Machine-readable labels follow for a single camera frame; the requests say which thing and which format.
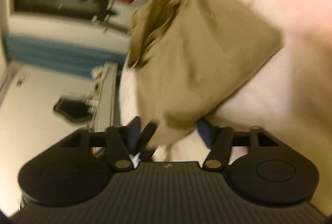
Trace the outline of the beige t-shirt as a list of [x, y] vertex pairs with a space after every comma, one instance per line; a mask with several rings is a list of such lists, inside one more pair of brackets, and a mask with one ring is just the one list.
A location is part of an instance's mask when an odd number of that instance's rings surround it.
[[239, 0], [148, 0], [124, 67], [142, 124], [158, 124], [148, 147], [184, 138], [280, 48], [280, 31]]

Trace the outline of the white vanity desk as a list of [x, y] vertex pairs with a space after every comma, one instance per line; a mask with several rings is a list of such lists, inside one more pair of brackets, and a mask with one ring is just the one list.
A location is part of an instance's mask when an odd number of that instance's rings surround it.
[[107, 62], [103, 65], [103, 85], [96, 113], [89, 124], [95, 132], [101, 132], [109, 126], [120, 124], [118, 100], [118, 64]]

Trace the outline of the cosmetics on desk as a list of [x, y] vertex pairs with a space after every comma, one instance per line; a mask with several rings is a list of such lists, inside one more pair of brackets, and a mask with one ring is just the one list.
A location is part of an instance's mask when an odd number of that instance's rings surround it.
[[91, 77], [92, 77], [92, 87], [90, 92], [87, 94], [87, 100], [85, 101], [85, 104], [88, 106], [88, 111], [92, 115], [94, 115], [97, 111], [97, 108], [99, 106], [100, 101], [100, 91], [101, 86], [103, 85], [103, 66], [97, 66], [94, 67], [91, 71]]

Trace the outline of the wavy black vanity mirror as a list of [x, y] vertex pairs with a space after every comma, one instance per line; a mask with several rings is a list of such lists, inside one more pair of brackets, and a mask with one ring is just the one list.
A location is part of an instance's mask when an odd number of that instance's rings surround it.
[[75, 124], [91, 121], [93, 114], [85, 99], [61, 96], [53, 107], [53, 112]]

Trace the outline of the pastel tie-dye duvet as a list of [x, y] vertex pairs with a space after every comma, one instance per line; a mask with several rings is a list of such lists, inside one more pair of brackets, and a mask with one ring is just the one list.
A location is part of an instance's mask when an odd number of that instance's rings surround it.
[[244, 0], [280, 26], [282, 48], [208, 115], [216, 125], [259, 125], [331, 166], [331, 0]]

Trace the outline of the blue window curtain left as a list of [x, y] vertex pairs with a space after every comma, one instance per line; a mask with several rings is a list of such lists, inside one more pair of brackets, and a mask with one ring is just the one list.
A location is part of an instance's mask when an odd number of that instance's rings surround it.
[[107, 62], [124, 66], [125, 55], [53, 41], [7, 36], [4, 46], [9, 60], [49, 68], [81, 77], [90, 77], [91, 71]]

